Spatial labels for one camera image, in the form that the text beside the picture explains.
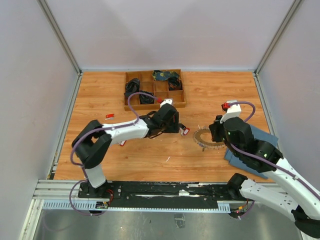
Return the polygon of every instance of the blue mat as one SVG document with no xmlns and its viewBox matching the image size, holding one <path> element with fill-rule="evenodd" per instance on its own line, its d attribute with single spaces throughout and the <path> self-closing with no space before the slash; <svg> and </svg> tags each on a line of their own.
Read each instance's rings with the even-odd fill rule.
<svg viewBox="0 0 320 240">
<path fill-rule="evenodd" d="M 277 146 L 278 138 L 276 136 L 273 136 L 265 131 L 262 131 L 261 129 L 259 129 L 255 126 L 252 126 L 252 125 L 250 125 L 250 126 L 251 126 L 251 130 L 252 130 L 252 134 L 255 139 L 267 141 L 267 142 L 271 143 L 273 146 L 275 146 L 275 147 Z M 248 173 L 257 175 L 261 178 L 268 179 L 262 173 L 259 173 L 256 170 L 253 170 L 253 169 L 247 167 L 242 161 L 239 160 L 238 157 L 235 157 L 229 149 L 227 149 L 225 151 L 224 159 L 228 160 L 230 165 L 232 165 L 238 169 L 242 169 Z"/>
</svg>

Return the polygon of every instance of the wooden box with compartments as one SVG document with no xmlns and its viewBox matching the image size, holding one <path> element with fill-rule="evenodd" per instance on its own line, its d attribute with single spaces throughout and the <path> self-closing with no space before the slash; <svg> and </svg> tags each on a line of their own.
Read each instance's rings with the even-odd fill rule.
<svg viewBox="0 0 320 240">
<path fill-rule="evenodd" d="M 185 108 L 187 105 L 184 82 L 181 77 L 180 69 L 166 69 L 162 71 L 174 71 L 179 75 L 181 81 L 181 88 L 179 90 L 170 90 L 168 80 L 159 81 L 153 78 L 152 70 L 149 71 L 128 71 L 125 73 L 125 86 L 132 79 L 140 80 L 140 90 L 152 93 L 154 96 L 164 99 L 173 99 L 173 106 L 175 108 Z M 139 95 L 134 95 L 130 100 L 131 106 L 134 110 L 157 110 L 160 108 L 160 103 L 154 101 L 150 104 L 141 104 Z M 124 110 L 130 111 L 128 106 L 128 98 L 124 96 Z"/>
</svg>

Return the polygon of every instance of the wooden floor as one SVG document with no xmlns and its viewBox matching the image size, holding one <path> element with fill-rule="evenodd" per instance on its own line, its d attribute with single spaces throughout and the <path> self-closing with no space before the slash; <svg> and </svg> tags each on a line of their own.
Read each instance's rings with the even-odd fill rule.
<svg viewBox="0 0 320 240">
<path fill-rule="evenodd" d="M 211 124 L 223 114 L 221 104 L 227 100 L 249 101 L 256 112 L 248 122 L 268 131 L 265 115 L 251 72 L 183 72 L 187 106 L 178 108 L 180 121 L 190 128 L 187 136 L 162 134 L 154 139 L 134 139 L 125 146 L 109 148 L 102 162 L 108 180 L 118 181 L 180 181 L 227 182 L 234 173 L 244 174 L 257 182 L 266 180 L 244 172 L 224 160 L 226 149 L 206 149 L 202 152 L 193 141 L 193 133 Z M 87 123 L 119 123 L 134 119 L 124 111 L 124 72 L 85 72 L 64 140 L 54 179 L 80 180 L 83 173 L 70 162 L 71 142 Z M 252 110 L 241 106 L 241 117 Z M 147 111 L 138 111 L 141 115 Z M 115 114 L 105 120 L 106 114 Z"/>
</svg>

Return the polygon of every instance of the gear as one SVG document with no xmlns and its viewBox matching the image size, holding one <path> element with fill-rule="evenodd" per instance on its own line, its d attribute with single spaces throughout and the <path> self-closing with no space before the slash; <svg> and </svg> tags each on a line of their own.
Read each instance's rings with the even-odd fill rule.
<svg viewBox="0 0 320 240">
<path fill-rule="evenodd" d="M 202 147 L 202 151 L 204 151 L 204 149 L 221 149 L 226 146 L 223 142 L 205 141 L 201 138 L 202 134 L 211 134 L 211 131 L 207 127 L 204 127 L 195 131 L 193 134 L 193 140 Z"/>
</svg>

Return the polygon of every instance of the white wall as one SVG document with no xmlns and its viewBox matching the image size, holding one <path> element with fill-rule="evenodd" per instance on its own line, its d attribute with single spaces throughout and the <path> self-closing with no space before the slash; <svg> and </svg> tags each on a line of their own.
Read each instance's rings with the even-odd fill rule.
<svg viewBox="0 0 320 240">
<path fill-rule="evenodd" d="M 47 0 L 83 69 L 253 70 L 293 0 Z"/>
<path fill-rule="evenodd" d="M 259 76 L 285 156 L 320 190 L 319 9 L 302 3 Z"/>
<path fill-rule="evenodd" d="M 36 0 L 0 3 L 0 239 L 18 239 L 76 80 Z"/>
</svg>

